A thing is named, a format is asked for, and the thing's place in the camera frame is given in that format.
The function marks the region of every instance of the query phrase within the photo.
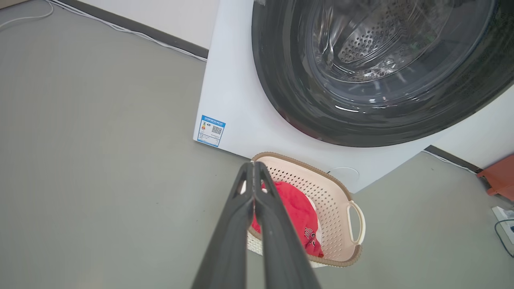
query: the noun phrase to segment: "qr code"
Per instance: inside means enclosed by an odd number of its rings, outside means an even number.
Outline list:
[[[212,126],[212,132],[215,133],[215,134],[221,134],[222,133],[222,128]]]

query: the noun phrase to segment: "round glass door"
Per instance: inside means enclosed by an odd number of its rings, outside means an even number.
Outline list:
[[[307,135],[394,145],[457,123],[509,84],[512,11],[494,0],[255,2],[255,66],[277,111]]]

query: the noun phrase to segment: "white washing machine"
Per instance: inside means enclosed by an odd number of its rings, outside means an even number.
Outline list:
[[[193,139],[283,154],[358,192],[510,84],[512,6],[221,0]]]

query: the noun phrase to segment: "brown basket rim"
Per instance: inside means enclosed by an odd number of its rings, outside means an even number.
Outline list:
[[[313,166],[310,166],[310,165],[308,165],[308,164],[306,164],[306,163],[304,163],[302,161],[299,161],[299,160],[296,160],[294,158],[291,158],[291,157],[288,157],[288,156],[285,156],[285,155],[281,155],[281,154],[278,154],[278,153],[273,153],[273,152],[259,153],[259,154],[257,154],[256,156],[254,156],[252,158],[252,161],[257,161],[258,159],[260,159],[262,157],[266,157],[266,156],[270,156],[270,157],[274,157],[274,158],[278,158],[278,159],[281,159],[281,160],[288,161],[288,162],[290,162],[292,164],[298,165],[298,166],[303,167],[303,168],[305,168],[305,169],[307,169],[309,171],[313,171],[313,172],[315,172],[315,173],[317,173],[319,175],[322,175],[322,176],[328,178],[329,180],[334,182],[338,187],[340,187],[343,190],[344,194],[348,198],[348,201],[352,201],[351,193],[343,185],[343,183],[341,183],[338,179],[336,179],[332,175],[329,175],[329,174],[323,172],[322,170],[317,169],[317,168],[315,168]],[[252,234],[252,236],[254,236],[258,240],[262,241],[261,234],[257,233],[257,231],[255,231],[254,228],[252,228],[250,226],[248,228],[248,231],[250,232],[250,234]],[[346,260],[346,261],[333,261],[333,260],[328,260],[328,259],[312,256],[312,255],[309,255],[309,254],[306,254],[306,255],[307,255],[307,258],[309,259],[309,261],[312,261],[312,262],[316,262],[316,263],[320,263],[320,264],[324,264],[324,265],[328,265],[328,266],[333,266],[333,267],[348,267],[350,265],[353,265],[359,259],[361,253],[362,253],[362,245],[356,245],[353,255],[348,260]]]

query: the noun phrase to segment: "laundry basket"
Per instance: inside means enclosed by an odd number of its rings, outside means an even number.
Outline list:
[[[260,153],[252,160],[263,162],[273,181],[295,186],[315,203],[323,233],[321,248],[324,257],[307,255],[312,267],[346,267],[359,259],[366,232],[364,215],[340,181],[303,162],[276,153]],[[354,239],[350,223],[351,207],[355,208],[360,219],[357,239]],[[255,229],[248,229],[249,250],[262,255],[261,239],[261,234]]]

